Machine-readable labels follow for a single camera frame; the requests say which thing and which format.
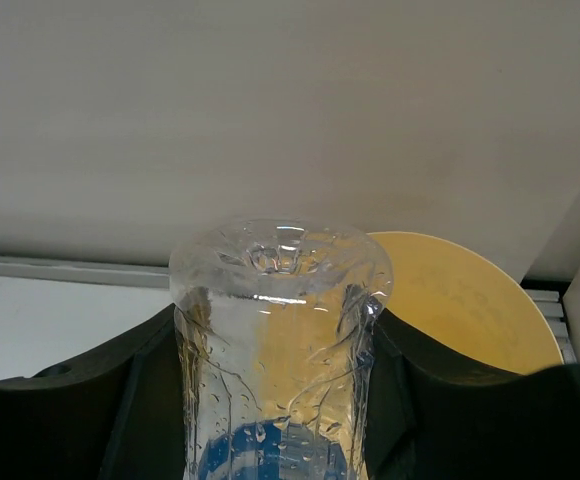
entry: water droplet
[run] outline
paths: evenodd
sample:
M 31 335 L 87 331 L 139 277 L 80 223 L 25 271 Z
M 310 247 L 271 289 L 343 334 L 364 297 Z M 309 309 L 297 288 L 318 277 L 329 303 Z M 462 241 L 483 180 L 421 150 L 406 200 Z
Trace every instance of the water droplet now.
M 341 427 L 341 424 L 339 422 L 334 422 L 326 429 L 326 433 L 334 433 L 337 430 L 339 430 L 340 427 Z
M 266 439 L 266 429 L 263 428 L 263 425 L 257 423 L 255 431 L 257 433 L 257 442 L 259 443 L 263 442 Z
M 275 418 L 272 421 L 272 423 L 279 430 L 285 430 L 286 428 L 288 428 L 288 423 L 290 423 L 290 416 L 289 415 L 286 415 L 286 416 L 283 416 L 283 417 Z

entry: clear plastic bottle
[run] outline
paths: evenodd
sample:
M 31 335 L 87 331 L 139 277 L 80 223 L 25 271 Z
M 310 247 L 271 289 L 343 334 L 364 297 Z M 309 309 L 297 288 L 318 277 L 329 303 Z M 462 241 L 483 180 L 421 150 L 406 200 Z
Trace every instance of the clear plastic bottle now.
M 392 289 L 364 233 L 225 225 L 177 248 L 187 480 L 361 478 L 371 332 Z

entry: yellow plate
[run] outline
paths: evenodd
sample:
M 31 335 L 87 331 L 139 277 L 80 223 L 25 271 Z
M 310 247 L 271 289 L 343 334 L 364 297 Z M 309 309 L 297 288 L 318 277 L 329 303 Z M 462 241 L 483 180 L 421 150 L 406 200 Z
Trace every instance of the yellow plate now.
M 450 348 L 528 374 L 563 363 L 534 302 L 502 270 L 452 242 L 409 232 L 371 233 L 394 269 L 388 309 Z

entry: white backdrop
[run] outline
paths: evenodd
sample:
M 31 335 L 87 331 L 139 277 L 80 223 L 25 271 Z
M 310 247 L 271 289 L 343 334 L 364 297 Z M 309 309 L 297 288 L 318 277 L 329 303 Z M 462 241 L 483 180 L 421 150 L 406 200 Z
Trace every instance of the white backdrop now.
M 579 196 L 580 2 L 0 0 L 1 253 L 293 213 L 519 279 Z

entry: yellow round object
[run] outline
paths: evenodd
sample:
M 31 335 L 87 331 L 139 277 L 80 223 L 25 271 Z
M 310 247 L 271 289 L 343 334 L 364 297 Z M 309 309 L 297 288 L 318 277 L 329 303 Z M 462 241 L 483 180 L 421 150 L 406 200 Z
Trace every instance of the yellow round object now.
M 464 355 L 515 373 L 563 363 L 543 315 L 501 269 L 455 243 L 371 233 L 394 269 L 388 309 Z

